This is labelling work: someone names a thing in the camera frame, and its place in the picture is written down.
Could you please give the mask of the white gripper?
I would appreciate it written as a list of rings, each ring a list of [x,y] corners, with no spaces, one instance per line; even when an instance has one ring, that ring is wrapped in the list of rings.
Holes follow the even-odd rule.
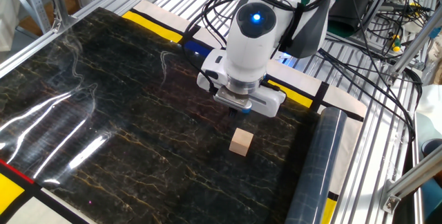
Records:
[[[208,92],[216,89],[213,99],[230,107],[230,118],[235,118],[238,111],[255,111],[270,118],[275,117],[286,94],[271,86],[263,86],[262,78],[254,82],[237,80],[227,73],[228,63],[225,50],[212,50],[203,62],[202,71],[198,73],[197,85]]]

